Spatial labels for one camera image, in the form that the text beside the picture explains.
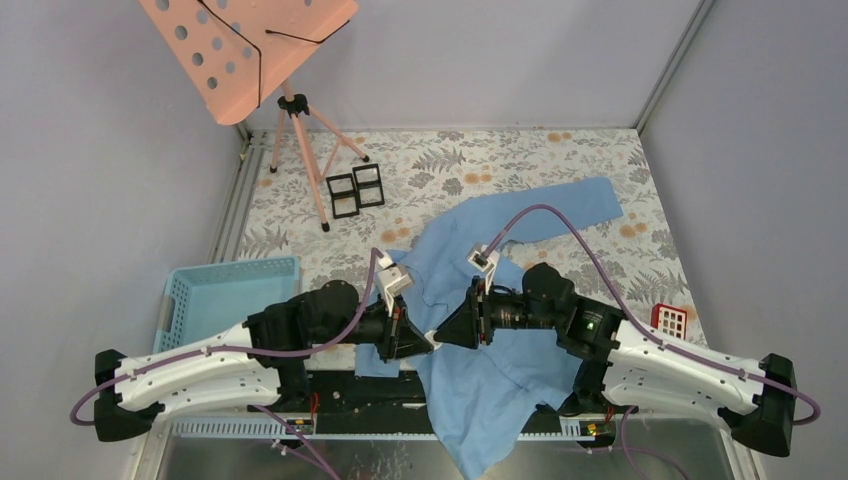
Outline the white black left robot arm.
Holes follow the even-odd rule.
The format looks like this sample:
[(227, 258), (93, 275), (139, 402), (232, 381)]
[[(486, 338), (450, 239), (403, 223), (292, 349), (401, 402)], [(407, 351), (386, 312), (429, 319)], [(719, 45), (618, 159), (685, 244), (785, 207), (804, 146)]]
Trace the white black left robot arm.
[(401, 297), (360, 308), (340, 280), (299, 294), (206, 340), (147, 357), (106, 350), (95, 357), (97, 438), (118, 442), (157, 420), (189, 412), (260, 405), (296, 411), (319, 399), (306, 370), (310, 349), (331, 340), (373, 346), (390, 362), (433, 351)]

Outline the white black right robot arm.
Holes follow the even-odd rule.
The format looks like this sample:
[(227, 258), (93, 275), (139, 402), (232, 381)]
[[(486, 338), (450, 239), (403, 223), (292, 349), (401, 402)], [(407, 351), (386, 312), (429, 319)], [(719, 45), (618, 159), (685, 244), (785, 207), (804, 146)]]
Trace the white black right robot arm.
[(545, 263), (524, 274), (522, 287), (486, 289), (474, 277), (435, 341), (476, 349), (491, 344), (498, 330), (552, 330), (557, 346), (581, 361), (560, 412), (634, 406), (673, 413), (711, 423), (757, 452), (789, 455), (795, 408), (786, 391), (795, 384), (789, 359), (731, 357), (655, 329), (642, 333), (620, 309), (578, 294)]

